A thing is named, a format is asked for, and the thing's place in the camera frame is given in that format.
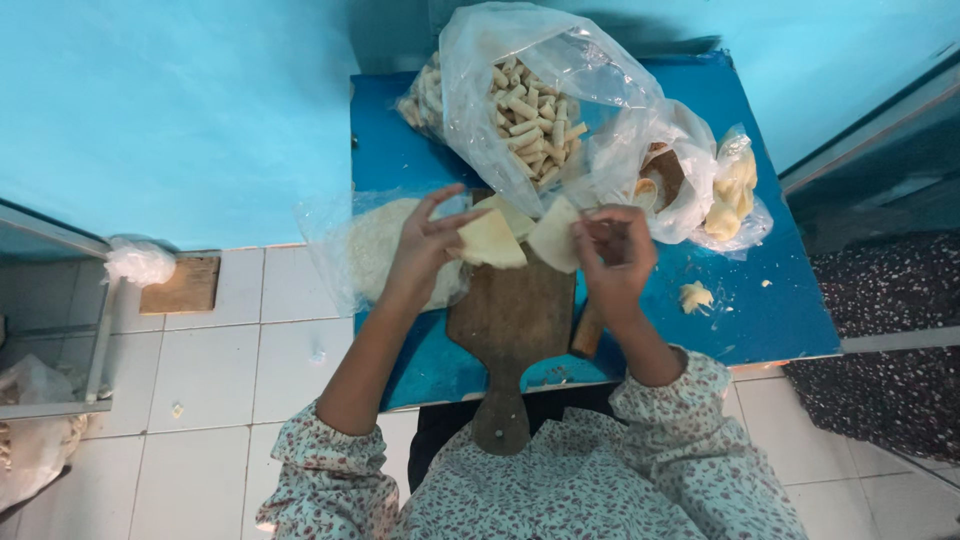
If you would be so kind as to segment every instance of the person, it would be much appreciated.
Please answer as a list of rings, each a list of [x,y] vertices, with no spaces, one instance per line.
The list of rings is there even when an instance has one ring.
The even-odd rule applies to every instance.
[[[572,229],[590,301],[627,360],[610,395],[623,423],[569,407],[512,456],[485,454],[463,426],[398,508],[396,482],[380,473],[377,408],[438,269],[461,245],[457,229],[481,215],[428,220],[462,190],[431,193],[405,222],[383,294],[347,355],[280,431],[278,486],[258,524],[283,539],[805,538],[765,453],[720,412],[727,369],[667,345],[640,309],[657,251],[642,210],[622,206]]]

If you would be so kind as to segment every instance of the blue wall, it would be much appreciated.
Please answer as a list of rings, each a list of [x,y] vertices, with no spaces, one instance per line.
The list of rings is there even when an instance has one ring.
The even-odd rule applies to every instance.
[[[181,249],[299,241],[299,197],[349,189],[346,4],[0,4],[0,197]]]
[[[349,186],[348,75],[414,68],[460,3],[4,2],[0,198],[181,249],[299,241],[290,207]],[[779,171],[960,42],[956,0],[542,4],[640,52],[720,37]]]

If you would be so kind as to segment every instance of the blue table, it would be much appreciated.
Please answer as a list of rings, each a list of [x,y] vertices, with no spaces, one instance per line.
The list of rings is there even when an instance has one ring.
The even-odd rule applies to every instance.
[[[657,271],[640,298],[644,312],[667,341],[730,366],[838,354],[840,341],[730,59],[713,52],[643,64],[657,77],[667,97],[682,101],[703,117],[718,138],[733,124],[744,124],[756,153],[755,193],[774,218],[774,229],[763,245],[751,248],[742,261],[690,242],[658,245]],[[484,186],[456,153],[417,134],[390,109],[415,76],[415,72],[407,72],[351,78],[355,86],[350,119],[357,138],[352,155],[356,189],[451,182]],[[685,315],[680,309],[680,285],[696,280],[713,293],[715,303],[708,315]],[[767,287],[761,285],[765,280],[771,282]],[[578,313],[586,293],[583,276],[578,273]],[[357,314],[355,329],[365,318],[365,313]],[[445,309],[420,316],[400,352],[381,410],[482,395],[487,371],[479,360],[447,339],[445,325]],[[524,391],[531,391],[559,384],[623,380],[624,368],[623,355],[605,334],[593,361],[571,355],[549,358],[530,367],[520,384]]]

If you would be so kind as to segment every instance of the finger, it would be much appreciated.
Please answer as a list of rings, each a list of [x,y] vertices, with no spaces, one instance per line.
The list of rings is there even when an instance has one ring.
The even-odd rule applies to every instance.
[[[464,239],[460,237],[460,233],[457,233],[455,229],[432,234],[427,241],[430,242],[437,251],[459,250],[464,247]]]
[[[576,242],[577,258],[580,260],[580,266],[584,269],[584,276],[591,281],[600,272],[603,271],[603,265],[600,263],[600,257],[597,256],[596,248],[593,246],[593,240],[587,232],[587,227],[580,221],[570,226],[573,229],[573,239]]]
[[[483,216],[484,214],[492,212],[493,209],[479,209],[471,210],[469,212],[458,213],[455,215],[450,215],[444,219],[438,219],[436,221],[431,221],[427,223],[423,231],[427,234],[438,233],[440,231],[448,231],[460,229],[467,223],[477,219],[478,217]]]
[[[604,262],[608,265],[622,264],[623,263],[623,251],[617,251],[607,244],[593,244],[593,248],[596,249],[597,254],[603,258]]]
[[[593,222],[609,219],[612,221],[633,223],[637,219],[645,218],[643,216],[643,210],[637,207],[628,207],[626,205],[604,205],[599,209],[588,212],[586,219]]]
[[[593,221],[584,221],[584,227],[587,228],[587,233],[594,241],[597,242],[607,242],[610,241],[610,225],[607,223],[596,223]]]
[[[653,266],[657,261],[657,247],[654,246],[653,238],[650,237],[650,228],[647,227],[643,210],[640,211],[640,219],[631,222],[627,235],[633,252],[633,259],[636,262]]]
[[[414,212],[410,214],[410,219],[416,220],[418,223],[426,223],[430,219],[430,214],[433,213],[433,209],[437,207],[438,204],[449,199],[450,197],[460,193],[464,190],[464,185],[450,184],[446,187],[441,187],[436,191],[431,191],[427,194],[426,197],[423,197],[423,200],[420,201],[420,204],[414,209]]]

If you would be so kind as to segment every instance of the floral sleeve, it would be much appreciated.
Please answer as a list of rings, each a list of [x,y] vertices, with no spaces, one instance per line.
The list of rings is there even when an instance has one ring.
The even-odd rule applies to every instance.
[[[708,538],[806,538],[766,453],[721,413],[730,373],[687,353],[684,373],[647,387],[629,373],[610,397],[630,427],[627,464],[682,507]]]
[[[382,538],[396,522],[396,482],[380,473],[386,444],[377,427],[350,436],[314,414],[316,402],[287,421],[271,456],[283,465],[274,495],[256,514],[275,538]]]

